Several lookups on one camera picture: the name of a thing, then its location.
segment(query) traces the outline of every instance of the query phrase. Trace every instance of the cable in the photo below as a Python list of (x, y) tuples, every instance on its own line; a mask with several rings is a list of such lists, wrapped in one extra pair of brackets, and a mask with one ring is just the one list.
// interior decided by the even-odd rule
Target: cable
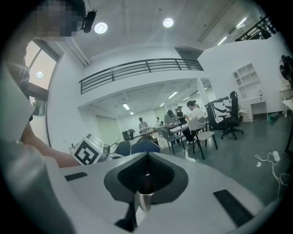
[(284, 182), (281, 180), (281, 177), (286, 175), (286, 176), (289, 176), (289, 177), (291, 178), (291, 176), (290, 176), (289, 174), (284, 174), (284, 173), (280, 174), (280, 178), (276, 176), (276, 173), (275, 173), (275, 170), (274, 170), (274, 166), (277, 165), (279, 161), (277, 161), (277, 162), (274, 164), (273, 161), (269, 160), (269, 156), (270, 156), (270, 154), (273, 155), (271, 152), (269, 152), (268, 155), (267, 155), (267, 159), (265, 159), (265, 160), (261, 159), (261, 157), (258, 156), (257, 154), (255, 155), (255, 157), (256, 157), (259, 161), (262, 161), (262, 162), (271, 162), (271, 164), (272, 164), (272, 166), (271, 166), (271, 170), (272, 170), (273, 176), (276, 178), (276, 180), (277, 180), (278, 183), (279, 183), (278, 195), (277, 195), (277, 199), (279, 199), (279, 193), (280, 193), (280, 187), (281, 187), (281, 184), (284, 185), (284, 186), (289, 186), (289, 183), (284, 184)]

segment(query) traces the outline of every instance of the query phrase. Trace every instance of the power adapter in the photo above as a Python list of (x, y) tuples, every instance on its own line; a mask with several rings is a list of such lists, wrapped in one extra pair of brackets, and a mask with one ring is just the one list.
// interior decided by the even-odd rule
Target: power adapter
[(273, 155), (274, 155), (275, 162), (278, 162), (281, 160), (278, 151), (273, 151)]

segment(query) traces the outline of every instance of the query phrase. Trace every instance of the balcony railing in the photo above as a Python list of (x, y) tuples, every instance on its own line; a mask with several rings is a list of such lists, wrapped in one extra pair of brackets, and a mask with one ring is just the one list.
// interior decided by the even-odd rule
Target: balcony railing
[(278, 30), (271, 21), (271, 18), (266, 16), (235, 41), (268, 39), (271, 35), (274, 35), (277, 32)]
[(139, 60), (114, 66), (82, 79), (79, 81), (81, 84), (81, 94), (101, 85), (105, 85), (115, 80), (120, 80), (132, 75), (169, 70), (203, 71), (200, 63), (197, 60), (179, 58)]

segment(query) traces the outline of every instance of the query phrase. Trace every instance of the floor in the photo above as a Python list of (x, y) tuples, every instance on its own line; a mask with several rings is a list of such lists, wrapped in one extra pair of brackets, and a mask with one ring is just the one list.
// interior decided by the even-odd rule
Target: floor
[[(236, 133), (238, 140), (234, 140), (231, 134), (220, 139), (222, 131), (215, 131), (218, 150), (215, 148), (212, 138), (207, 142), (201, 143), (205, 160), (196, 146), (195, 154), (192, 153), (192, 145), (185, 141), (183, 147), (176, 144), (174, 146), (175, 156), (186, 160), (209, 165), (223, 174), (231, 177), (251, 192), (253, 192), (266, 205), (277, 197), (279, 184), (272, 175), (271, 163), (262, 162), (257, 167), (258, 160), (255, 155), (258, 154), (262, 159), (266, 159), (269, 152), (278, 151), (281, 160), (275, 166), (275, 173), (279, 176), (286, 173), (291, 162), (291, 158), (284, 152), (289, 130), (291, 128), (291, 116), (287, 118), (281, 116), (274, 123), (267, 120), (258, 120), (252, 123), (242, 123), (240, 125), (244, 134)], [(173, 155), (164, 139), (159, 139), (161, 153)], [(285, 191), (281, 186), (280, 196)]]

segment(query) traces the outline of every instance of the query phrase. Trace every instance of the black slot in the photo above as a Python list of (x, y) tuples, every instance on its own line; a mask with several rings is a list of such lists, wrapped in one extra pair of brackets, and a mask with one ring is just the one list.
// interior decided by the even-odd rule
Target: black slot
[(72, 181), (72, 180), (76, 180), (76, 179), (79, 179), (79, 178), (82, 178), (82, 177), (85, 177), (85, 176), (87, 176), (87, 173), (79, 172), (79, 173), (75, 173), (75, 174), (72, 174), (72, 175), (66, 175), (65, 179), (67, 181)]
[(214, 195), (237, 227), (253, 218), (253, 215), (226, 189), (214, 192)]

